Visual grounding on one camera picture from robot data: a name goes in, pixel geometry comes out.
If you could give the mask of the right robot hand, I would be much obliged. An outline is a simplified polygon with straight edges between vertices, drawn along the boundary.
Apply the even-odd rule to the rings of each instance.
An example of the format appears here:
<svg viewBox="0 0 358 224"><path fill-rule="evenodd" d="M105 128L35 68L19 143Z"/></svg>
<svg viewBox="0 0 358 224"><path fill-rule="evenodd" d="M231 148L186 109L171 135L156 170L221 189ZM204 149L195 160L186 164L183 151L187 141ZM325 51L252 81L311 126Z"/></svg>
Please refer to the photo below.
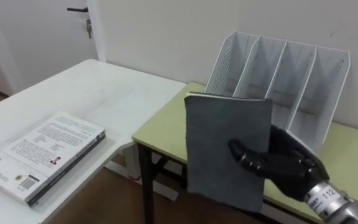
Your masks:
<svg viewBox="0 0 358 224"><path fill-rule="evenodd" d="M271 180L287 197L304 201L316 185L330 176L321 160L308 146L286 129L270 128L267 152L256 152L238 139L228 141L234 160L245 170Z"/></svg>

